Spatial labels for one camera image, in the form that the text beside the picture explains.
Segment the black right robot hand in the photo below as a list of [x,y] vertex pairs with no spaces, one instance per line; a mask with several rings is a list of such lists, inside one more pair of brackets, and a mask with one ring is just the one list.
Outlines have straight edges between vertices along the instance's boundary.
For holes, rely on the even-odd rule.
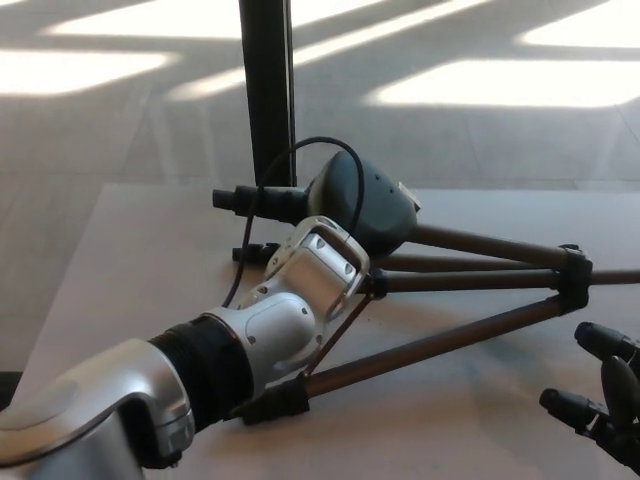
[[580,323],[574,332],[578,345],[601,361],[604,402],[553,388],[545,389],[539,404],[546,412],[592,440],[634,473],[639,472],[639,343],[609,327]]

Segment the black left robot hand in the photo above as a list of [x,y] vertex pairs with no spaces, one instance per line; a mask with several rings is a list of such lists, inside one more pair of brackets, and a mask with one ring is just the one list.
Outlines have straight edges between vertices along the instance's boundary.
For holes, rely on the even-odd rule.
[[[413,201],[375,164],[363,160],[364,197],[352,237],[372,260],[392,254],[417,224]],[[358,173],[351,155],[336,153],[306,189],[307,213],[348,229],[358,200]]]

